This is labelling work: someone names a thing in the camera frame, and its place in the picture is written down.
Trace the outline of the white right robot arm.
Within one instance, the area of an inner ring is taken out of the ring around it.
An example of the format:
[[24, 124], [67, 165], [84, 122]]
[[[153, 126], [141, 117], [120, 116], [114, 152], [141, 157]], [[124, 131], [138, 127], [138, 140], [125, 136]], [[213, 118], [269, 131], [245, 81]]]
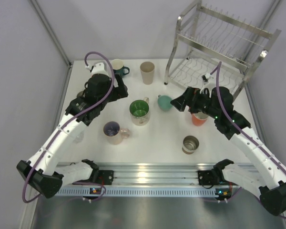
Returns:
[[264, 145], [244, 116], [234, 110], [233, 96], [227, 88], [202, 93], [198, 88], [188, 87], [170, 103], [180, 112], [188, 106], [191, 114], [202, 112], [213, 118], [217, 130], [240, 149], [259, 172], [256, 176], [225, 159], [211, 169], [215, 184], [232, 182], [241, 186], [274, 216], [286, 211], [286, 166]]

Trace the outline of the orange mug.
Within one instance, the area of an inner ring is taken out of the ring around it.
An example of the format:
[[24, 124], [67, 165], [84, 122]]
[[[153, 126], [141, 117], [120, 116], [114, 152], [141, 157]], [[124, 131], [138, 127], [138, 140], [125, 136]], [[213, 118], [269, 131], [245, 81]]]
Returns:
[[196, 114], [192, 114], [192, 123], [195, 126], [202, 126], [208, 119], [208, 115], [198, 112]]

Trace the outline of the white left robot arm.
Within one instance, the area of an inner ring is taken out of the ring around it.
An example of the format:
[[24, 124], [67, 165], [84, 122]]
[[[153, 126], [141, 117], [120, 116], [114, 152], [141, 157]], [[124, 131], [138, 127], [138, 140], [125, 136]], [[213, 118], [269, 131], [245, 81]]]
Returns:
[[60, 123], [43, 146], [28, 160], [21, 160], [16, 168], [25, 181], [22, 190], [24, 203], [30, 186], [45, 198], [53, 197], [63, 186], [79, 181], [94, 184], [99, 179], [99, 167], [91, 160], [62, 168], [57, 165], [71, 143], [96, 119], [105, 106], [128, 96], [127, 86], [120, 75], [94, 73], [86, 82], [82, 96], [73, 99]]

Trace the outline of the dark teal mug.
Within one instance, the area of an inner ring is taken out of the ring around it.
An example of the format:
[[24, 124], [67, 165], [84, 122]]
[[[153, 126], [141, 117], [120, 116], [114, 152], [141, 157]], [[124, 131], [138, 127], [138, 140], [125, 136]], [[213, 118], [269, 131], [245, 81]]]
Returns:
[[111, 65], [115, 74], [124, 77], [130, 73], [130, 68], [124, 66], [124, 62], [121, 59], [114, 59], [111, 61]]

